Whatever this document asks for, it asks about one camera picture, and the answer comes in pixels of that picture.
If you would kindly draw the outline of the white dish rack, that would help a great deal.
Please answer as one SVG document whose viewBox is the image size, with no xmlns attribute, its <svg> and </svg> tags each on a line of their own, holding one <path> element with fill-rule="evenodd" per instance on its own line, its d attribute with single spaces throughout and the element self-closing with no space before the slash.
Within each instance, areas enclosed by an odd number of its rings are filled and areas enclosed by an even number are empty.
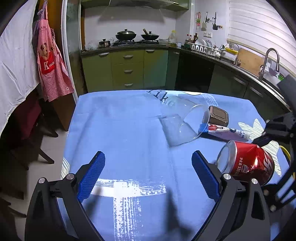
<svg viewBox="0 0 296 241">
<path fill-rule="evenodd" d="M 222 52 L 216 48 L 212 48 L 207 45 L 204 46 L 204 45 L 199 44 L 198 42 L 189 43 L 189 45 L 190 45 L 190 49 L 192 51 L 197 52 L 197 53 L 205 54 L 205 55 L 212 56 L 212 57 L 215 57 L 218 59 L 221 58 L 221 56 L 222 56 Z"/>
</svg>

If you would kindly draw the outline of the clear plastic cup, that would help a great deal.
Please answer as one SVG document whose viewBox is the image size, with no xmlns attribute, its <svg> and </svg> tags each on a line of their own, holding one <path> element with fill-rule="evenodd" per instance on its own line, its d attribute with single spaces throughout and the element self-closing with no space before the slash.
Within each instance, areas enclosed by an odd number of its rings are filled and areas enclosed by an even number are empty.
<svg viewBox="0 0 296 241">
<path fill-rule="evenodd" d="M 201 97 L 170 95 L 162 101 L 159 120 L 169 146 L 179 146 L 203 133 L 209 122 L 209 106 Z"/>
</svg>

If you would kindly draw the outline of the white toothpaste tube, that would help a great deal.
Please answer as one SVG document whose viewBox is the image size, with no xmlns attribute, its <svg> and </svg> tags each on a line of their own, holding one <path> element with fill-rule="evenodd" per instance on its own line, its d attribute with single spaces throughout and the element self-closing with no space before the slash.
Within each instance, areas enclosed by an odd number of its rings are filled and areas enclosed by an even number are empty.
<svg viewBox="0 0 296 241">
<path fill-rule="evenodd" d="M 247 142 L 250 140 L 250 133 L 234 128 L 219 126 L 211 123 L 202 123 L 199 127 L 199 133 L 205 133 L 224 140 L 234 140 Z"/>
</svg>

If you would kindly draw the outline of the green upper cabinets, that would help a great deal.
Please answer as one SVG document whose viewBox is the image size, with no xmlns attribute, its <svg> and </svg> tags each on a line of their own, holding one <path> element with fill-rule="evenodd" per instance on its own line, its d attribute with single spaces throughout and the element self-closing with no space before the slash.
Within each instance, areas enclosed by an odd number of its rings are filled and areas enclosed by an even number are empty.
<svg viewBox="0 0 296 241">
<path fill-rule="evenodd" d="M 187 11 L 190 1 L 165 1 L 165 0 L 89 0 L 81 1 L 84 8 L 94 8 L 97 6 L 109 7 L 141 7 L 153 9 L 167 9 L 170 11 Z"/>
</svg>

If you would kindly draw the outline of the gas stove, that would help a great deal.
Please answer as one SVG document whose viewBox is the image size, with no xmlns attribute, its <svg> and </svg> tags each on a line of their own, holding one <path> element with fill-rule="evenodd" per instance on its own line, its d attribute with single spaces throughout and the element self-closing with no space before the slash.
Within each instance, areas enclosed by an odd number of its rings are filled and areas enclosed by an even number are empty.
<svg viewBox="0 0 296 241">
<path fill-rule="evenodd" d="M 113 43 L 113 46 L 127 46 L 127 45 L 158 45 L 158 40 L 117 40 Z"/>
</svg>

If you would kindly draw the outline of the green cabinets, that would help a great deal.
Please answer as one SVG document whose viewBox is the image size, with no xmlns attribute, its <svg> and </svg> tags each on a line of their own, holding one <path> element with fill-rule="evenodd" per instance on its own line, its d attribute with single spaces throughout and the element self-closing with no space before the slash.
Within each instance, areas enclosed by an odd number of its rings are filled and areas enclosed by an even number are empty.
<svg viewBox="0 0 296 241">
<path fill-rule="evenodd" d="M 135 45 L 83 51 L 80 56 L 88 92 L 163 89 L 220 94 L 251 101 L 264 120 L 290 110 L 266 80 L 190 50 Z"/>
<path fill-rule="evenodd" d="M 89 0 L 81 1 L 84 8 L 94 8 L 97 6 L 109 7 L 141 7 L 153 9 L 167 9 L 170 11 L 187 11 L 190 1 L 165 1 L 165 0 Z"/>
</svg>

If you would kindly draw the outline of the black lidded wok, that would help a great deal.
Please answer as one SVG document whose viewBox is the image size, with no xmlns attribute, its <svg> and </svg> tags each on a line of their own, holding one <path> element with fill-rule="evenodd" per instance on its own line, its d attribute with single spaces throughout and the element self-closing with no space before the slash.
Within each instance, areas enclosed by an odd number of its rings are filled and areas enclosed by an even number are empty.
<svg viewBox="0 0 296 241">
<path fill-rule="evenodd" d="M 128 29 L 125 29 L 124 31 L 118 32 L 115 37 L 120 41 L 130 41 L 135 39 L 136 33 L 133 31 L 129 31 Z"/>
</svg>

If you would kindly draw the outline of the white hanging cloth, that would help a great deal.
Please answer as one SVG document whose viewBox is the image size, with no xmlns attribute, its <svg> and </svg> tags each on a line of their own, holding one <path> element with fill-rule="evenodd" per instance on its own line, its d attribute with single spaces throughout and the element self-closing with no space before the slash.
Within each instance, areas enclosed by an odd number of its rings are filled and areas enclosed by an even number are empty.
<svg viewBox="0 0 296 241">
<path fill-rule="evenodd" d="M 1 131 L 13 111 L 40 83 L 33 50 L 33 17 L 37 1 L 27 1 L 1 35 Z"/>
</svg>

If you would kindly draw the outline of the brown plastic tray box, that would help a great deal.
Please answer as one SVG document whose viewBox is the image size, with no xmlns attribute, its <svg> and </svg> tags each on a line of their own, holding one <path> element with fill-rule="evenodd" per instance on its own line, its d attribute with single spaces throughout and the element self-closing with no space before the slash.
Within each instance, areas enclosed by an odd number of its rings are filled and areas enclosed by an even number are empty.
<svg viewBox="0 0 296 241">
<path fill-rule="evenodd" d="M 225 127 L 228 126 L 229 115 L 227 111 L 213 105 L 209 106 L 208 109 L 209 109 L 208 123 L 219 125 L 219 126 L 225 126 Z"/>
</svg>

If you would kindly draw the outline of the red checkered apron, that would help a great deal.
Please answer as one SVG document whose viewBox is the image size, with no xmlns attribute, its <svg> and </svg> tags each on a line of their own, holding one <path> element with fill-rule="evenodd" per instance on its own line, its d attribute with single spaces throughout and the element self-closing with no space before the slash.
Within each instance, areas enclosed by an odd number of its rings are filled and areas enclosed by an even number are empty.
<svg viewBox="0 0 296 241">
<path fill-rule="evenodd" d="M 55 42 L 54 31 L 49 26 L 47 5 L 48 2 L 44 1 L 37 13 L 32 44 L 43 96 L 45 100 L 51 102 L 61 96 L 72 94 L 74 89 L 61 52 Z"/>
</svg>

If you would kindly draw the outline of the red soda can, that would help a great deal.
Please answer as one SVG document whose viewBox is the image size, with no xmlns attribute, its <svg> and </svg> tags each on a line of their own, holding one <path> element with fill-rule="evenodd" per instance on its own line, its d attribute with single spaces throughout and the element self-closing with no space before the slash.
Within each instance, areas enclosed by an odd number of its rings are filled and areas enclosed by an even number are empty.
<svg viewBox="0 0 296 241">
<path fill-rule="evenodd" d="M 215 165 L 236 180 L 249 182 L 255 178 L 261 186 L 269 182 L 275 169 L 271 154 L 263 148 L 233 140 L 222 147 Z"/>
</svg>

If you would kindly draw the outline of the white window blind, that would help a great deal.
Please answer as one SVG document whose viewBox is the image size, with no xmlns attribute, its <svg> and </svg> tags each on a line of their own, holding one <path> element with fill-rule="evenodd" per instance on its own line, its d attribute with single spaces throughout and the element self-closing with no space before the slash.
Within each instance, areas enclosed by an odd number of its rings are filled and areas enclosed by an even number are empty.
<svg viewBox="0 0 296 241">
<path fill-rule="evenodd" d="M 278 12 L 267 1 L 229 1 L 228 40 L 266 53 L 277 50 L 280 65 L 295 74 L 295 39 Z"/>
</svg>

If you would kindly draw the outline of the green lower cabinets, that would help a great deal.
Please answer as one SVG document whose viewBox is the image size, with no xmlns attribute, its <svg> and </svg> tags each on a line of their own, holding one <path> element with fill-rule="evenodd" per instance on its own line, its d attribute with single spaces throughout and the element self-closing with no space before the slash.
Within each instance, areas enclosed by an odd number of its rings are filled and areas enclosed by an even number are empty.
<svg viewBox="0 0 296 241">
<path fill-rule="evenodd" d="M 83 51 L 80 56 L 88 92 L 163 89 L 220 94 L 251 101 L 264 120 L 290 110 L 266 80 L 190 50 L 135 45 Z"/>
</svg>

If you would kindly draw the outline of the dark wooden chair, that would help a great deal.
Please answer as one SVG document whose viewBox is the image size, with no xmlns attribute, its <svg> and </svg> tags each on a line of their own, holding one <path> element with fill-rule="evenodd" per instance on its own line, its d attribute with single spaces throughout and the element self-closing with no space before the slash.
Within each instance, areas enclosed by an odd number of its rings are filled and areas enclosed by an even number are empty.
<svg viewBox="0 0 296 241">
<path fill-rule="evenodd" d="M 57 138 L 53 124 L 47 119 L 47 106 L 39 94 L 32 91 L 9 117 L 8 123 L 1 134 L 1 152 L 8 158 L 29 169 L 30 155 L 40 155 L 49 164 L 54 160 L 41 149 L 44 135 Z"/>
</svg>

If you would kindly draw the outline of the blue patterned tablecloth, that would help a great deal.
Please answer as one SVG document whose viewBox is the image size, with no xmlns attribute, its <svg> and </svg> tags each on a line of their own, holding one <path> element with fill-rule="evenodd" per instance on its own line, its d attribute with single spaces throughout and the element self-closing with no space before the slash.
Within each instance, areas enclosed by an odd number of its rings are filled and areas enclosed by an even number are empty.
<svg viewBox="0 0 296 241">
<path fill-rule="evenodd" d="M 265 121 L 251 101 L 180 91 L 93 92 L 79 97 L 67 135 L 62 176 L 102 151 L 105 166 L 83 207 L 104 240 L 192 240 L 210 211 L 192 166 L 199 150 L 214 162 L 223 143 L 199 137 L 171 147 L 159 118 L 168 97 L 215 105 L 229 126 L 258 137 Z"/>
</svg>

